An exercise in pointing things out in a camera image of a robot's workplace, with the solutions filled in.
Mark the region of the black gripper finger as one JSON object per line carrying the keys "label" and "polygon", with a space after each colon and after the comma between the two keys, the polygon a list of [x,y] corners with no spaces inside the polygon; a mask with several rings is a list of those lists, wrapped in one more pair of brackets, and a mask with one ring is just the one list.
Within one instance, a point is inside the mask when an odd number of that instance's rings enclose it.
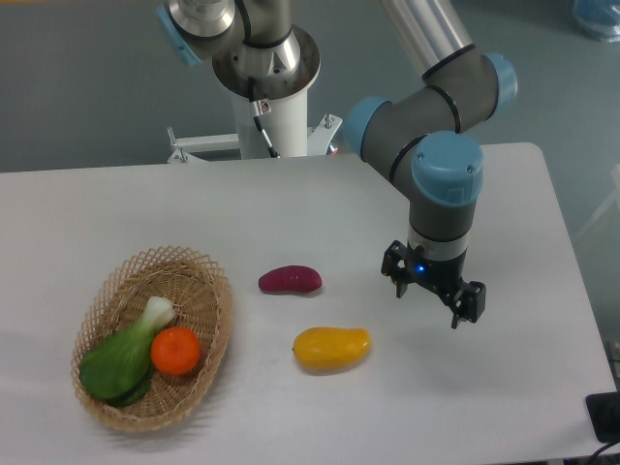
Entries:
{"label": "black gripper finger", "polygon": [[407,267],[408,248],[394,240],[384,252],[381,273],[395,286],[397,297],[402,297],[412,283],[412,274]]}
{"label": "black gripper finger", "polygon": [[486,286],[478,281],[459,280],[453,290],[441,293],[441,300],[452,312],[452,329],[462,322],[474,324],[485,309]]}

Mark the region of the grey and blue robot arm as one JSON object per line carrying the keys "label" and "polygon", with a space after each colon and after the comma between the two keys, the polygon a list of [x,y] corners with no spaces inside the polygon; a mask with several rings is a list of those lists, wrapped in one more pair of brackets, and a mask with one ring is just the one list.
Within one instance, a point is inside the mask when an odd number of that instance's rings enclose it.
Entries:
{"label": "grey and blue robot arm", "polygon": [[[344,137],[360,159],[410,204],[406,242],[385,251],[382,273],[403,295],[417,284],[439,297],[455,323],[473,323],[483,283],[462,277],[483,180],[483,155],[467,131],[517,93],[512,64],[480,53],[448,1],[383,5],[423,87],[394,103],[368,97],[351,110]],[[241,156],[306,156],[307,91],[319,74],[314,39],[287,1],[166,1],[156,11],[187,65],[210,61],[231,93]]]}

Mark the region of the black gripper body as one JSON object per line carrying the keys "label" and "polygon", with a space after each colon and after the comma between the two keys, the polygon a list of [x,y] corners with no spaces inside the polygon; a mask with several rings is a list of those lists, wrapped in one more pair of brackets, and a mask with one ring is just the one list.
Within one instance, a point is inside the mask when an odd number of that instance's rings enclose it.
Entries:
{"label": "black gripper body", "polygon": [[462,278],[466,250],[449,260],[431,260],[420,245],[407,244],[404,289],[416,284],[438,296],[455,296],[467,287]]}

